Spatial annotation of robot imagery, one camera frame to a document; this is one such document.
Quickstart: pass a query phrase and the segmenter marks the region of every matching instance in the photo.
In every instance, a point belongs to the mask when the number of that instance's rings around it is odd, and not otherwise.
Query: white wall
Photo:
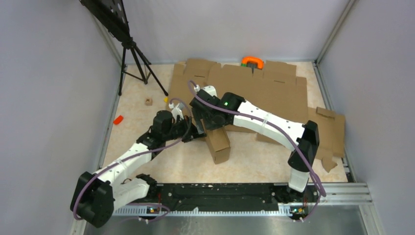
[[[0,233],[67,234],[119,66],[77,0],[2,1],[0,22]]]
[[[124,5],[131,34],[150,62],[171,63],[189,57],[240,61],[248,55],[314,60],[347,2],[129,0]]]
[[[321,64],[387,234],[415,223],[415,1],[359,1]]]

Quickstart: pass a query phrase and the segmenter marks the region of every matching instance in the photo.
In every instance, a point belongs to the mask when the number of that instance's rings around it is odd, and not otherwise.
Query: small wooden block
[[[153,99],[152,98],[146,98],[144,104],[147,105],[147,106],[152,106],[153,105]]]

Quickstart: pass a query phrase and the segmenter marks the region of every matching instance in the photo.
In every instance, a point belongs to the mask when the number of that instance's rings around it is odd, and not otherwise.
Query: flattened cardboard
[[[249,100],[260,109],[266,110],[279,117],[296,121],[307,121],[307,80],[304,77],[278,72],[275,65],[283,66],[281,62],[265,63],[263,70],[248,67],[215,64],[210,69],[208,85],[216,88],[218,97],[225,92],[232,92]],[[228,131],[249,132],[251,130],[227,126]]]
[[[333,156],[344,157],[345,116],[334,111],[317,107],[308,108],[308,117],[319,126],[320,146],[316,159],[322,161],[323,168],[329,172],[337,166]]]
[[[209,70],[216,64],[216,62],[204,59],[188,59],[186,63],[175,64],[169,88],[169,100],[174,97],[180,98],[188,105],[193,95],[187,87],[187,81],[191,79],[201,87],[205,86]],[[186,109],[183,110],[183,114],[189,115]],[[206,131],[206,134],[206,144],[215,164],[227,161],[231,152],[231,144],[226,131],[220,128]]]

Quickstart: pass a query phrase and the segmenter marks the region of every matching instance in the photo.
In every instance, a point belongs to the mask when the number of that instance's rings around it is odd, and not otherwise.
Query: table
[[[307,78],[309,107],[325,107],[311,62],[292,62],[297,65],[297,76]],[[173,64],[151,65],[152,70],[167,89],[173,74]],[[139,74],[136,65],[128,66],[131,74]],[[126,75],[116,115],[124,116],[112,127],[103,166],[127,151],[152,124],[156,112],[165,108],[164,94],[150,77],[148,84]],[[146,98],[153,99],[145,106]],[[230,159],[215,165],[203,141],[179,143],[164,150],[151,162],[137,169],[137,174],[150,174],[159,183],[286,183],[290,176],[287,164],[290,151],[282,145],[255,141],[255,134],[228,132],[231,141]],[[320,160],[315,160],[314,171],[322,182],[347,182],[342,159],[334,157],[337,166],[327,173]]]

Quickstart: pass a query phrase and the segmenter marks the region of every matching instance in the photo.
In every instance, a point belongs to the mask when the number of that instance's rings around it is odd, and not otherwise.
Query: black stand
[[[153,70],[150,68],[150,62],[138,48],[136,42],[134,42],[133,38],[130,35],[130,27],[128,26],[127,15],[125,14],[124,3],[122,0],[80,0],[82,5],[86,6],[86,8],[108,29],[108,31],[118,40],[121,42],[123,50],[122,50],[122,63],[121,63],[121,76],[119,80],[119,90],[118,95],[121,95],[122,90],[122,81],[123,81],[123,74],[128,74],[138,80],[144,82],[144,84],[148,83],[148,78],[150,75],[154,77],[158,85],[160,86],[161,90],[164,92],[165,96],[168,96],[167,91],[164,89],[163,85],[157,79],[156,75],[154,74]],[[132,75],[126,72],[126,65],[125,65],[125,53],[127,50],[130,50],[134,61],[140,71],[141,78]],[[143,61],[144,65],[150,73],[146,76],[142,70],[140,62],[138,60],[138,56]]]

